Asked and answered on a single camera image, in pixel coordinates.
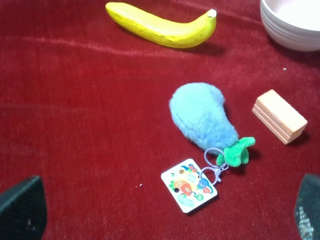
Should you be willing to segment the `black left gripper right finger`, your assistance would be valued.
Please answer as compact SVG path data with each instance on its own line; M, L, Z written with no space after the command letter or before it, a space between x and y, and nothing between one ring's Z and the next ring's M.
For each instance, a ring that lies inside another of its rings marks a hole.
M320 176L303 176L294 209L294 218L302 240L320 240Z

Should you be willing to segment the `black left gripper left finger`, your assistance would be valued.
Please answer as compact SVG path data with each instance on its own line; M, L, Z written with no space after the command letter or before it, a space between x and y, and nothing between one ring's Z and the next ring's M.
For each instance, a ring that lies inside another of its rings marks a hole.
M47 226L43 180L29 176L0 194L0 238L41 240Z

